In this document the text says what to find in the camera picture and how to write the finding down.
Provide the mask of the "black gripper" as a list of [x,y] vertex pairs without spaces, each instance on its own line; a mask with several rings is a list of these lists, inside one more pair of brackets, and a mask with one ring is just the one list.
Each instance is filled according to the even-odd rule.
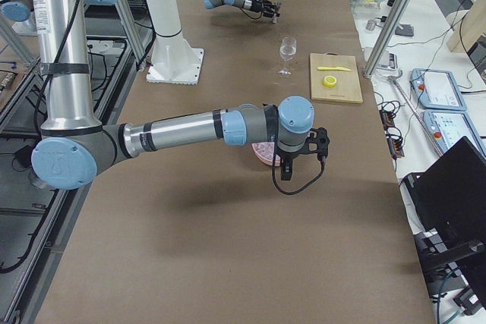
[[274,8],[280,8],[280,6],[280,2],[271,2],[268,0],[251,0],[250,11],[253,11],[254,13],[264,13],[264,17],[276,19],[279,17],[279,12],[277,9]]
[[300,155],[311,154],[311,151],[307,147],[302,147],[297,151],[289,152],[278,147],[276,154],[280,157],[280,179],[290,181],[293,173],[293,160]]

